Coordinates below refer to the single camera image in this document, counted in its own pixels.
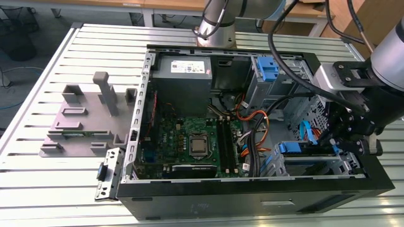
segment blue plastic clip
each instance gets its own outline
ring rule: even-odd
[[[272,57],[258,57],[259,68],[263,73],[263,80],[266,82],[272,82],[276,80],[279,75],[278,64]]]
[[[310,126],[310,122],[308,121],[302,121],[300,122],[300,138],[304,139],[304,131],[307,132],[308,134],[308,139],[310,141],[318,145],[318,141],[315,139],[315,136],[314,136],[314,132],[311,131],[311,126]]]

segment motherboard chip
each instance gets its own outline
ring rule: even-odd
[[[192,152],[199,153],[199,152],[206,152],[206,140],[192,140],[191,141],[191,148]]]
[[[190,155],[195,159],[202,159],[208,155],[208,134],[194,133],[190,136]]]

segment aluminum workbench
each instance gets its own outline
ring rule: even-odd
[[[267,49],[266,34],[238,33],[238,47]],[[312,52],[322,62],[363,60],[339,39],[278,35],[282,51]],[[96,71],[110,73],[118,92],[140,81],[147,44],[195,45],[190,30],[84,24],[72,28],[0,140],[0,226],[271,225],[272,227],[404,226],[404,121],[380,135],[380,161],[396,189],[323,214],[138,222],[120,202],[96,203],[102,157],[42,158],[67,84],[99,91]]]

